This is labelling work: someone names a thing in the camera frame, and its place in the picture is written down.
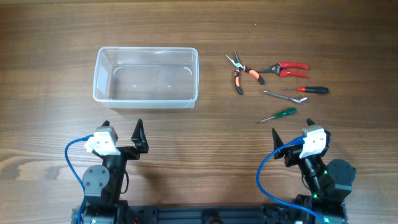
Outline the silver socket wrench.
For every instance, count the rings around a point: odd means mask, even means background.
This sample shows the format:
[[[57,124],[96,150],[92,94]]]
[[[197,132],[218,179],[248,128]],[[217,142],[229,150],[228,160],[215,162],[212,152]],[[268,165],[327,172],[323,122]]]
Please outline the silver socket wrench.
[[[277,97],[277,98],[282,98],[282,99],[285,99],[285,100],[289,100],[289,101],[292,101],[292,102],[297,103],[297,104],[301,104],[301,103],[303,103],[304,101],[307,101],[307,100],[308,100],[307,97],[303,97],[303,98],[292,98],[292,97],[289,97],[289,96],[285,96],[285,95],[280,95],[280,94],[277,94],[277,93],[273,93],[273,92],[270,92],[270,91],[267,91],[267,90],[264,90],[264,91],[263,91],[263,94],[265,94],[265,95],[270,95],[270,96],[274,96],[274,97]]]

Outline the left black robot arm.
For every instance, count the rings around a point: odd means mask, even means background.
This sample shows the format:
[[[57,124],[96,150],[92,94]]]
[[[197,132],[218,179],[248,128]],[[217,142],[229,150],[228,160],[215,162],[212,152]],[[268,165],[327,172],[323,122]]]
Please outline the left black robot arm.
[[[92,135],[73,140],[65,147],[65,158],[73,175],[83,189],[81,205],[72,210],[71,223],[139,223],[139,217],[120,196],[127,192],[123,185],[129,185],[126,170],[128,160],[139,160],[147,153],[149,146],[141,119],[137,121],[131,136],[132,146],[116,146],[118,135],[109,121],[105,121]],[[68,158],[68,148],[77,142],[84,142],[87,152],[100,159],[102,164],[87,168],[79,177]]]

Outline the clear plastic container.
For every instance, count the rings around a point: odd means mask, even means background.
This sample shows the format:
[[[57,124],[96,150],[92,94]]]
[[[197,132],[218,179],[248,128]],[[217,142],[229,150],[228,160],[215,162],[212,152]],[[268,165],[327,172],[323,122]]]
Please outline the clear plastic container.
[[[191,47],[102,47],[93,98],[111,109],[191,109],[199,79],[198,51]]]

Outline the black red screwdriver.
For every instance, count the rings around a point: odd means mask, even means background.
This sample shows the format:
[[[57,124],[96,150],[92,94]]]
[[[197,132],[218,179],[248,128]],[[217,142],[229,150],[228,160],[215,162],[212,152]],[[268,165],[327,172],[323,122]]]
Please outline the black red screwdriver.
[[[315,94],[328,94],[329,89],[326,87],[322,86],[302,86],[302,87],[297,87],[297,88],[283,88],[283,90],[293,90],[293,91],[299,91],[302,93],[315,93]]]

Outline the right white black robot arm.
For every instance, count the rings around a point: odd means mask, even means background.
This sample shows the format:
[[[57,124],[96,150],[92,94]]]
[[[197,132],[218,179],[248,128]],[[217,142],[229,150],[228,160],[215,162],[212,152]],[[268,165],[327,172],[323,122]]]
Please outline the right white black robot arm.
[[[292,203],[303,206],[320,215],[320,220],[302,210],[281,204],[263,206],[264,223],[347,223],[344,205],[345,198],[352,191],[356,170],[342,159],[334,159],[328,164],[322,161],[326,154],[331,133],[326,131],[326,147],[315,155],[299,158],[302,146],[289,146],[278,152],[274,159],[284,159],[286,167],[298,166],[302,182],[307,184],[310,195],[298,194]]]

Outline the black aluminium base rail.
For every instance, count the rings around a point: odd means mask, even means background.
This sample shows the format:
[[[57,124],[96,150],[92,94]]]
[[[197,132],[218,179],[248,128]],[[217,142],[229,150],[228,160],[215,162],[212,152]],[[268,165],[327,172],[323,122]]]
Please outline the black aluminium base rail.
[[[116,209],[72,210],[72,223],[142,223],[142,224],[200,224],[200,223],[347,223],[343,212],[321,212],[320,220],[311,214],[276,204],[242,207],[155,207],[131,206],[125,212]]]

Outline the green handled screwdriver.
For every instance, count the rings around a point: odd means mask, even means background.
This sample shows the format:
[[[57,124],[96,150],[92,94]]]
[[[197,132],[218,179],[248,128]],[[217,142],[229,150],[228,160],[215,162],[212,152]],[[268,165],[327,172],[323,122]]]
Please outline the green handled screwdriver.
[[[295,114],[296,112],[297,112],[296,108],[288,108],[286,110],[283,110],[281,112],[278,112],[278,113],[274,114],[273,116],[271,116],[269,118],[263,119],[263,120],[261,120],[259,122],[263,123],[263,122],[271,120],[271,119],[279,119],[279,118],[282,118],[282,117],[285,117],[285,116],[290,116],[292,114]]]

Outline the orange black needle-nose pliers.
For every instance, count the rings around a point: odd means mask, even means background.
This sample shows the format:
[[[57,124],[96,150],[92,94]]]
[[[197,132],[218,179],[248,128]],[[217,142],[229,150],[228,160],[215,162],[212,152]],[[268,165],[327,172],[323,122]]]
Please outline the orange black needle-nose pliers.
[[[239,95],[243,95],[243,93],[244,93],[243,89],[241,88],[241,82],[240,82],[240,73],[241,72],[246,72],[246,73],[252,75],[261,85],[265,84],[264,79],[261,77],[261,75],[257,71],[255,71],[241,63],[237,52],[234,52],[234,55],[235,55],[235,59],[232,59],[228,55],[226,55],[226,57],[234,65],[234,86]]]

